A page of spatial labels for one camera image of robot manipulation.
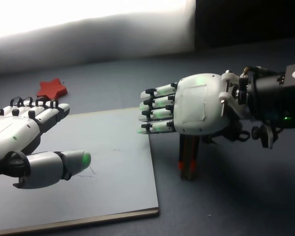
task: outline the back of robotic hand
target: back of robotic hand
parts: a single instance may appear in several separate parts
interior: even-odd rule
[[[178,132],[203,137],[224,136],[231,141],[246,141],[240,119],[251,118],[247,107],[236,100],[239,76],[227,71],[197,74],[178,83],[151,88],[141,93],[142,134]]]
[[[69,111],[68,104],[41,98],[34,103],[31,97],[13,98],[10,106],[0,109],[0,175],[18,177],[19,183],[13,184],[17,188],[35,189],[69,180],[86,169],[91,157],[84,150],[32,154],[40,136]]]

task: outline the red star-shaped object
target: red star-shaped object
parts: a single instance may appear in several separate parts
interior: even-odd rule
[[[67,93],[67,88],[61,84],[60,79],[55,78],[50,82],[40,82],[40,91],[36,94],[36,96],[45,97],[51,100],[58,99]]]

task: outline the robotic arm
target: robotic arm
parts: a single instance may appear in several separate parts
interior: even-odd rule
[[[198,74],[141,93],[138,133],[178,132],[231,141],[261,139],[272,148],[283,128],[295,128],[295,65],[285,72],[247,67],[238,76]],[[251,132],[241,119],[260,120]]]
[[[18,177],[17,188],[35,189],[69,180],[91,162],[84,150],[32,154],[40,136],[65,118],[68,104],[31,97],[13,98],[10,106],[0,109],[0,175]]]

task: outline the gray table surface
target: gray table surface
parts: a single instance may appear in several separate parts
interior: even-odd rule
[[[59,77],[71,113],[135,107],[141,91],[197,73],[241,73],[248,65],[285,70],[295,63],[295,39],[239,45],[199,54],[114,61],[0,78],[0,107],[34,95],[39,81]],[[252,124],[244,122],[250,129]],[[150,136],[158,217],[42,232],[44,236],[295,236],[295,130],[285,130],[273,150],[259,141],[217,138],[201,145],[194,182],[177,169],[178,134]]]

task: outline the white board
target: white board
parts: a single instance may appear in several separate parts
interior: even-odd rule
[[[0,176],[0,231],[158,207],[148,135],[136,133],[138,113],[72,115],[43,134],[35,152],[85,149],[91,168],[34,190]]]

